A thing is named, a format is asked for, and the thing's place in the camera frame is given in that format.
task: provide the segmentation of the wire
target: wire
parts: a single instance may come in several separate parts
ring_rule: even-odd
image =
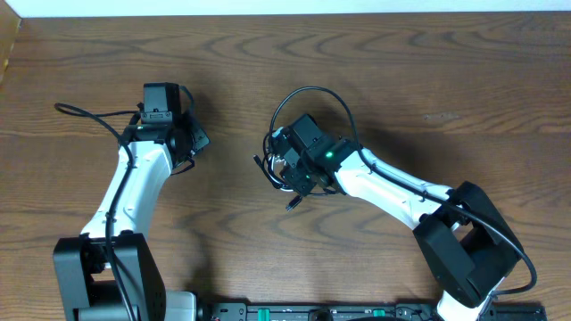
[[[117,131],[115,131],[115,129],[113,129],[111,126],[109,126],[109,124],[107,124],[105,121],[103,121],[101,119],[101,117],[122,115],[125,113],[132,113],[132,112],[117,111],[117,112],[111,112],[108,114],[92,114],[89,111],[84,111],[78,107],[74,107],[74,106],[71,106],[71,105],[68,105],[65,103],[56,103],[54,105],[54,108],[57,111],[62,112],[62,113],[67,114],[67,115],[78,116],[78,117],[88,117],[90,119],[95,120],[96,122],[101,124],[103,127],[105,127],[105,129],[109,130],[115,136],[115,138],[117,138],[119,145],[127,153],[127,156],[128,156],[127,169],[125,170],[125,174],[123,175],[123,178],[121,179],[121,181],[119,183],[119,187],[117,187],[117,192],[115,192],[115,195],[113,196],[113,199],[111,201],[111,205],[109,207],[109,211],[105,214],[105,217],[106,217],[106,220],[105,220],[105,249],[107,251],[107,260],[109,261],[109,265],[111,266],[113,276],[115,277],[115,281],[117,282],[117,285],[119,287],[120,297],[121,297],[121,300],[123,301],[123,305],[125,306],[125,309],[127,310],[128,318],[130,321],[137,321],[135,311],[133,311],[133,306],[131,306],[131,302],[128,299],[127,290],[125,289],[125,284],[123,283],[123,280],[121,278],[119,270],[117,269],[117,262],[115,261],[115,252],[113,250],[112,241],[111,241],[112,224],[114,222],[115,211],[117,208],[117,202],[119,201],[121,193],[123,192],[123,189],[125,188],[125,184],[127,183],[128,177],[134,168],[135,162],[133,159],[133,153],[128,148],[128,143],[125,142],[124,139],[122,139],[122,137],[119,135],[119,133],[117,133]],[[75,111],[75,113],[70,112],[70,111],[66,111],[65,109]]]
[[[359,143],[359,134],[357,133],[357,126],[355,125],[355,120],[353,118],[353,115],[351,113],[351,110],[349,109],[349,107],[347,106],[347,104],[345,103],[345,101],[338,95],[336,94],[334,91],[324,88],[324,87],[320,87],[320,86],[305,86],[305,87],[301,87],[298,89],[295,89],[291,94],[289,94],[283,101],[281,104],[279,104],[279,106],[276,108],[276,111],[274,112],[274,116],[271,119],[271,122],[269,123],[269,132],[273,133],[274,130],[274,125],[276,123],[276,118],[277,115],[279,114],[279,111],[281,111],[281,109],[284,107],[284,105],[290,100],[292,99],[292,97],[294,97],[295,95],[299,94],[300,92],[303,91],[307,91],[307,90],[316,90],[316,91],[321,91],[321,92],[325,92],[328,93],[330,95],[332,95],[345,109],[345,112],[347,113],[347,116],[349,118],[349,122],[351,123],[351,128],[352,128],[352,132],[353,132],[353,139],[355,140],[355,145],[357,146],[357,152],[359,154],[359,157],[361,158],[361,160],[363,161],[363,163],[375,174],[379,175],[380,177],[388,180],[389,182],[406,189],[409,192],[412,192],[416,195],[419,195],[421,197],[426,198],[429,201],[432,202],[436,202],[440,205],[442,205],[443,207],[445,207],[448,210],[453,210],[458,212],[460,215],[463,215],[467,218],[472,219],[473,221],[487,227],[488,229],[490,229],[491,231],[493,231],[496,235],[498,235],[503,241],[505,241],[511,248],[513,248],[514,252],[525,262],[525,264],[527,265],[527,268],[529,269],[529,273],[531,275],[531,279],[529,281],[529,283],[525,286],[522,287],[518,287],[515,289],[509,289],[509,290],[498,290],[498,291],[494,291],[492,292],[490,295],[492,296],[498,296],[498,295],[505,295],[505,294],[515,294],[515,293],[521,293],[521,292],[526,292],[531,290],[536,284],[537,284],[537,271],[535,270],[534,264],[531,261],[531,259],[529,259],[529,257],[527,256],[527,254],[525,254],[525,252],[520,249],[517,245],[515,245],[510,239],[509,237],[507,237],[507,233],[505,231],[502,230],[501,227],[496,227],[494,226],[495,224],[493,224],[491,221],[488,221],[487,218],[485,218],[484,215],[471,211],[471,210],[465,210],[462,209],[458,206],[455,206],[453,204],[450,204],[449,202],[445,201],[445,200],[441,200],[438,197],[435,197],[429,193],[427,193],[426,191],[419,191],[414,187],[408,186],[406,184],[404,184],[403,182],[385,174],[382,170],[378,169],[377,166],[375,164],[370,164],[367,160],[367,158],[365,157],[365,155],[363,154],[363,151],[361,149],[361,145]],[[269,139],[269,145],[272,146],[272,138]]]
[[[179,175],[179,174],[182,174],[182,173],[184,173],[184,172],[186,172],[186,171],[188,171],[188,170],[190,170],[190,169],[193,169],[193,168],[194,168],[194,160],[189,157],[189,158],[187,159],[187,161],[190,162],[190,165],[188,165],[188,166],[186,166],[185,168],[181,169],[180,171],[178,171],[178,172],[176,172],[176,173],[172,173],[172,174],[170,174],[170,175],[171,175],[171,176]]]
[[[178,88],[180,88],[180,90],[182,90],[186,94],[188,99],[190,100],[190,106],[188,107],[188,112],[190,112],[191,114],[194,114],[194,98],[193,98],[193,95],[190,94],[190,91],[188,91],[188,88],[186,88],[186,86],[178,86]]]
[[[428,319],[424,319],[424,318],[422,317],[422,314],[423,314],[424,312],[423,312],[423,310],[421,310],[421,309],[413,309],[413,308],[411,308],[411,307],[398,307],[398,308],[396,308],[396,309],[394,310],[394,311],[395,311],[395,313],[394,313],[395,315],[396,315],[396,311],[399,310],[399,309],[407,309],[407,310],[409,310],[409,311],[412,311],[412,315],[417,315],[418,318],[420,319],[420,321],[432,321],[432,318],[431,318],[431,317],[428,317]]]
[[[82,114],[79,111],[71,112],[71,111],[66,111],[65,109],[63,109],[63,108],[69,109],[70,107],[73,107],[73,106],[69,106],[68,104],[65,104],[65,103],[56,103],[54,105],[54,108],[57,111],[59,111],[60,113],[64,113],[66,115],[75,116],[75,117],[89,117],[89,118],[91,118],[90,116],[86,116],[86,114]],[[114,111],[114,112],[108,112],[108,113],[103,113],[103,114],[91,114],[91,116],[103,118],[103,117],[137,114],[137,113],[138,113],[138,111]]]
[[[276,175],[276,172],[274,171],[274,164],[275,164],[275,156],[273,153],[269,152],[269,148],[266,147],[266,142],[268,140],[268,137],[270,136],[269,132],[264,136],[264,139],[262,141],[262,150],[264,152],[264,158],[261,161],[262,163],[262,170],[264,170],[267,174],[268,177],[271,181],[273,181],[276,184],[276,188],[278,188],[281,191],[284,192],[293,192],[294,189],[289,186],[284,180],[282,180],[281,178],[279,178]],[[267,163],[267,169],[263,168],[263,164]],[[308,196],[329,196],[329,195],[333,195],[336,194],[336,191],[332,191],[329,189],[324,188],[323,189],[324,193],[308,193]]]

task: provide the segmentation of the green terminal block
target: green terminal block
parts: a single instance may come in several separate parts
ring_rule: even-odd
[[[383,309],[373,310],[373,317],[384,317],[385,315],[386,315],[386,313]]]
[[[258,321],[269,321],[269,309],[258,309]]]

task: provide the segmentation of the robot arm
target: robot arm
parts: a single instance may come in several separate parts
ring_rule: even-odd
[[[116,281],[94,281],[92,277],[111,267],[107,236],[136,320],[195,320],[195,296],[166,291],[146,244],[165,181],[185,161],[194,166],[192,157],[210,142],[192,114],[181,112],[178,89],[170,83],[145,84],[141,123],[130,123],[121,135],[133,160],[128,176],[129,156],[121,147],[115,175],[94,217],[79,237],[60,239],[55,246],[54,267],[67,320],[128,319],[128,304],[121,302],[115,271]],[[112,209],[116,195],[119,198]],[[112,232],[106,235],[107,214],[113,212]]]
[[[323,133],[311,116],[303,115],[291,126],[272,133],[264,159],[284,162],[279,173],[283,184],[275,187],[297,192],[289,210],[302,198],[312,196],[312,190],[319,185],[326,193],[349,194],[371,202],[399,219],[413,230],[434,278],[444,289],[437,307],[440,317],[445,321],[477,320],[520,258],[489,228],[471,222],[450,207],[483,213],[521,249],[501,214],[474,184],[465,182],[454,190],[427,183],[359,147],[361,158],[357,148],[349,139],[337,140]],[[275,176],[273,167],[273,163],[268,169],[261,166],[268,177]],[[428,195],[451,206],[428,200]],[[458,241],[453,231],[469,223],[472,231]]]

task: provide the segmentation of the white wall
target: white wall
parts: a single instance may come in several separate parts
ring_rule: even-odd
[[[6,0],[22,18],[571,11],[571,0]]]

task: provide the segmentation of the wooden table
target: wooden table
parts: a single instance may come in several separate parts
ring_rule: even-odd
[[[114,139],[55,102],[135,109],[143,84],[194,94],[212,144],[163,187],[149,244],[168,288],[251,301],[437,300],[410,230],[349,196],[275,191],[252,160],[277,104],[334,89],[363,143],[424,179],[490,195],[539,273],[550,320],[571,318],[571,15],[378,14],[25,20],[0,87],[0,318],[61,319],[52,263],[97,209]],[[330,97],[303,112],[350,133]],[[108,119],[122,130],[128,117]],[[503,288],[524,284],[520,263]]]

